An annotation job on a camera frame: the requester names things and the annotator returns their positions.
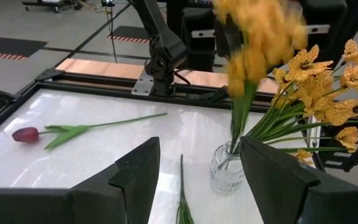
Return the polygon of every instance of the table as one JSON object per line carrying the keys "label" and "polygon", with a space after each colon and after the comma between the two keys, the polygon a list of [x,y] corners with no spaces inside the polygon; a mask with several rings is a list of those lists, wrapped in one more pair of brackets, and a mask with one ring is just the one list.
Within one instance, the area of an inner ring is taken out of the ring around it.
{"label": "table", "polygon": [[[128,74],[127,77],[135,78],[136,69],[140,68],[137,65],[68,59],[59,69],[82,70],[95,75]],[[186,74],[192,83],[215,86],[224,83],[222,76],[201,72]],[[168,115],[85,133],[53,151],[42,150],[53,135],[43,136],[36,145],[11,139],[12,132],[25,126],[41,128],[51,124],[104,123],[163,112]],[[261,113],[250,113],[246,130],[262,116]],[[103,170],[148,138],[158,136],[160,174],[149,223],[175,222],[180,154],[184,157],[186,197],[195,223],[263,223],[246,180],[230,196],[219,195],[209,186],[212,155],[230,138],[230,117],[228,110],[39,90],[0,125],[0,187],[70,188]],[[305,147],[306,144],[299,140],[280,142],[275,146]]]}

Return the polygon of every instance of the gray floor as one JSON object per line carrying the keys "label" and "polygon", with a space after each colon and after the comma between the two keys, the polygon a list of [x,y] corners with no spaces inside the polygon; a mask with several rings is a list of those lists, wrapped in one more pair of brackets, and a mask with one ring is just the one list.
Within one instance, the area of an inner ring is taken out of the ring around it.
{"label": "gray floor", "polygon": [[[117,13],[125,5],[125,1],[117,2],[114,13]],[[80,11],[62,9],[59,14],[55,14],[52,9],[46,7],[34,6],[29,8],[29,12],[25,11],[21,0],[0,0],[0,37],[42,40],[48,42],[47,47],[73,50],[106,22],[105,14],[95,13],[90,8],[83,8]],[[142,27],[142,23],[135,10],[129,7],[114,20],[114,27],[118,26]],[[107,35],[108,29],[105,28],[82,50],[111,54],[111,41],[106,38]],[[116,41],[116,53],[121,55],[148,57],[148,47],[148,44]],[[56,65],[67,55],[68,53],[66,52],[39,50],[25,61],[0,59],[0,89],[15,93],[31,82],[40,72]],[[75,54],[72,57],[107,62],[114,61],[113,57],[89,54]],[[120,57],[118,62],[139,65],[144,63],[143,60]],[[221,58],[216,60],[216,63],[223,62],[224,60]],[[358,166],[351,170],[350,173],[333,169],[328,169],[328,172],[358,184]]]}

